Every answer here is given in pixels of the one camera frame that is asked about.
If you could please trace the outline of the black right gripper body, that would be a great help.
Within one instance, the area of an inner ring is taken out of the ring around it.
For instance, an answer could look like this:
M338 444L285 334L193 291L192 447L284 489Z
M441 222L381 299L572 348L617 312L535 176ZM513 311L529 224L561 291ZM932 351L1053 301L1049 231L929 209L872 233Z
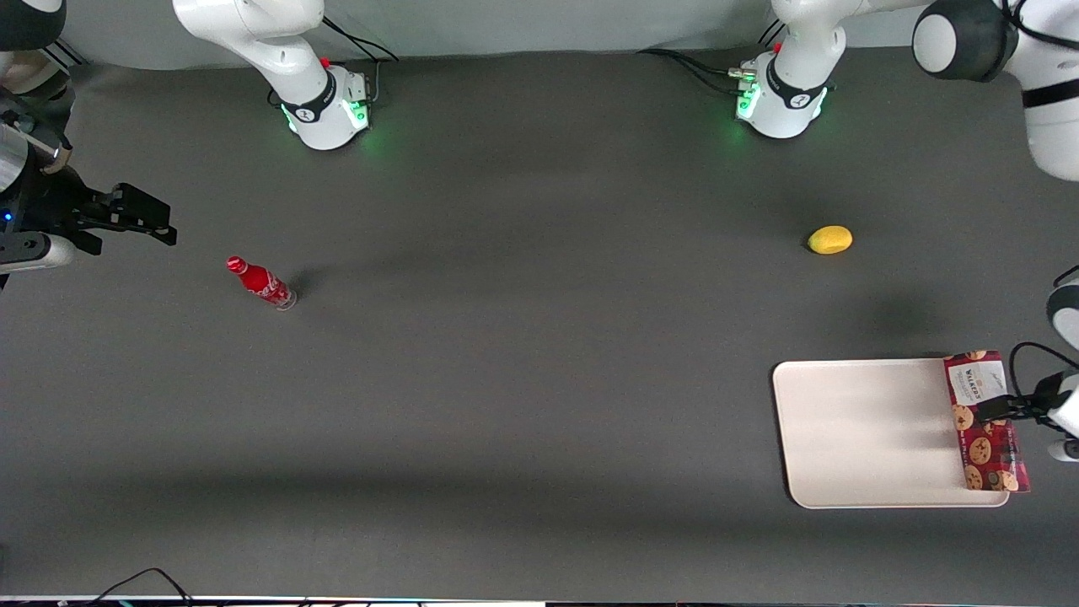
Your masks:
M100 256L103 239L88 234L88 227L78 222L82 215L96 212L101 201L103 192L85 185L73 169L46 175L39 169L39 158L30 155L19 175L3 187L3 235L43 232L73 242L78 250L88 256Z

